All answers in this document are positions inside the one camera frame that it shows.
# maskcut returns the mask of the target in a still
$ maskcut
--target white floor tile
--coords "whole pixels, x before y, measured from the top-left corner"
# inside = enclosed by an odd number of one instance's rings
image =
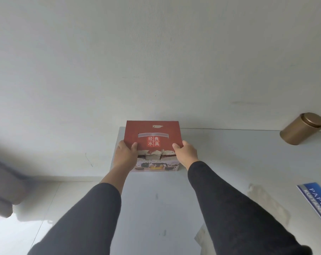
[[[98,182],[62,182],[46,214],[34,244],[42,240],[56,222]]]
[[[13,207],[9,218],[0,217],[0,255],[26,255],[39,231],[60,183],[39,183]]]

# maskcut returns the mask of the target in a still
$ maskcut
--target black sleeve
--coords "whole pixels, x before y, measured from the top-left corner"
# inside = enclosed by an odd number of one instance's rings
[[[218,255],[310,255],[272,215],[214,173],[204,162],[188,171]]]
[[[97,184],[28,255],[109,255],[120,207],[119,191],[108,183]]]

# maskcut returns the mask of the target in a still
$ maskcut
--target canister lid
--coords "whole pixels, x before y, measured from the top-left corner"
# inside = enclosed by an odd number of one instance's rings
[[[315,114],[315,113],[305,113],[302,114],[302,119],[305,123],[313,126],[313,127],[321,127],[321,116]]]

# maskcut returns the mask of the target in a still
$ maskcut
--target hand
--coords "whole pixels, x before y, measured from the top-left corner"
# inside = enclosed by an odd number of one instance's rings
[[[123,140],[120,141],[113,159],[113,168],[131,171],[137,164],[137,146],[137,142],[133,143],[130,150]]]
[[[189,144],[185,140],[183,141],[183,147],[180,148],[176,143],[172,144],[173,149],[175,150],[176,156],[179,162],[185,166],[187,170],[192,163],[199,161],[197,157],[197,150],[193,145]]]

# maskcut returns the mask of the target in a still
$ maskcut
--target gold canister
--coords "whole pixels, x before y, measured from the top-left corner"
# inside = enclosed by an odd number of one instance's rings
[[[319,130],[321,130],[321,116],[304,113],[282,130],[280,136],[288,144],[299,145]]]

